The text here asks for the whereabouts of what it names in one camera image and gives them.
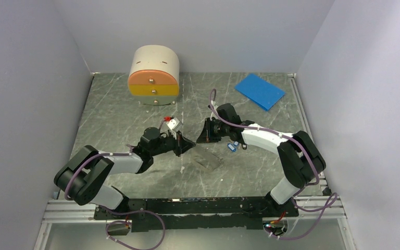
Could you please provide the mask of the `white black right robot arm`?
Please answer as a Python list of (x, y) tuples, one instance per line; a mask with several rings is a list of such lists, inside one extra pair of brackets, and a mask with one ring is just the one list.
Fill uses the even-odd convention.
[(278, 155), (284, 177), (267, 194), (266, 211), (280, 215), (295, 194), (306, 187), (326, 169), (326, 162), (305, 131), (281, 133), (264, 128), (250, 120), (241, 120), (235, 108), (222, 104), (215, 108), (213, 116), (206, 118), (197, 143), (217, 143), (223, 137), (242, 146), (256, 146)]

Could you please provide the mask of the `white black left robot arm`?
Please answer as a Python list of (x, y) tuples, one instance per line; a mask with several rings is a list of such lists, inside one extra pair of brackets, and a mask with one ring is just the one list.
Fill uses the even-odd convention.
[(65, 199), (78, 205), (92, 203), (105, 207), (110, 215), (121, 219), (129, 210), (129, 198), (117, 188), (104, 184), (109, 175), (144, 173), (154, 163), (154, 156), (167, 152), (181, 156), (194, 147), (195, 142), (180, 131), (161, 132), (149, 127), (128, 152), (109, 153), (90, 145), (82, 147), (56, 173), (54, 184), (64, 192)]

